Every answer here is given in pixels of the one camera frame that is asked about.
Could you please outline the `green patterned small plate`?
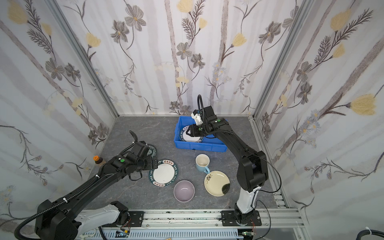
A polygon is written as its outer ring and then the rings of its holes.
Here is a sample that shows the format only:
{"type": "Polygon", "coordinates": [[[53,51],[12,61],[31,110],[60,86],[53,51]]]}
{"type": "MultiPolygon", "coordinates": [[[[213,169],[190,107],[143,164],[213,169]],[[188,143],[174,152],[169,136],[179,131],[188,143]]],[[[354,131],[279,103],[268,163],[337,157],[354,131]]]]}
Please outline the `green patterned small plate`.
{"type": "Polygon", "coordinates": [[[149,150],[147,152],[147,156],[156,157],[158,154],[158,150],[154,145],[148,144],[149,150]]]}

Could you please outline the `white plate green lettered rim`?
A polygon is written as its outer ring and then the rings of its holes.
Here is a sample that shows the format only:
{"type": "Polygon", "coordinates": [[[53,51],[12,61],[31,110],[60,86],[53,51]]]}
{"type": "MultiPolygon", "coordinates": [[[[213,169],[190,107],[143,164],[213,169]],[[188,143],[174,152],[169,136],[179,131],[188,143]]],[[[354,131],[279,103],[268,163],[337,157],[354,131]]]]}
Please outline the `white plate green lettered rim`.
{"type": "Polygon", "coordinates": [[[190,126],[185,126],[181,129],[179,134],[180,140],[183,142],[200,143],[204,137],[192,137],[190,126]]]}

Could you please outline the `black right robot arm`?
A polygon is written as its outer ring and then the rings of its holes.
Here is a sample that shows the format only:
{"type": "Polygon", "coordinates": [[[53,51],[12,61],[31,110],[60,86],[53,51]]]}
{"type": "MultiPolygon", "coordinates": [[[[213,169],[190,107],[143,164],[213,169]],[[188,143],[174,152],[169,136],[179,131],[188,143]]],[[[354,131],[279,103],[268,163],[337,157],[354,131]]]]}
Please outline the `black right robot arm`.
{"type": "Polygon", "coordinates": [[[234,215],[239,225],[245,225],[254,215],[257,194],[269,179],[266,155],[247,145],[227,120],[215,115],[212,107],[194,110],[191,117],[195,123],[190,125],[189,136],[214,136],[227,146],[238,161],[237,180],[241,192],[234,207],[234,215]]]}

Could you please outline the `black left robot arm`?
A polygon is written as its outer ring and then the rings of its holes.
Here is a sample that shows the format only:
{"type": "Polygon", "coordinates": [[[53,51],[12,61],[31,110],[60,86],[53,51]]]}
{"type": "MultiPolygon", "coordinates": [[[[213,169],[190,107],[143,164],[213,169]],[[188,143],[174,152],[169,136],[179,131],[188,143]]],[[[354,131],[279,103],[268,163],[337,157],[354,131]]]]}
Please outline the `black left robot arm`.
{"type": "Polygon", "coordinates": [[[38,207],[35,232],[42,240],[73,240],[78,235],[106,224],[124,225],[130,220],[128,208],[113,201],[95,211],[84,213],[84,208],[109,187],[131,174],[158,167],[153,147],[144,141],[132,143],[128,149],[112,157],[98,173],[80,187],[38,207]]]}

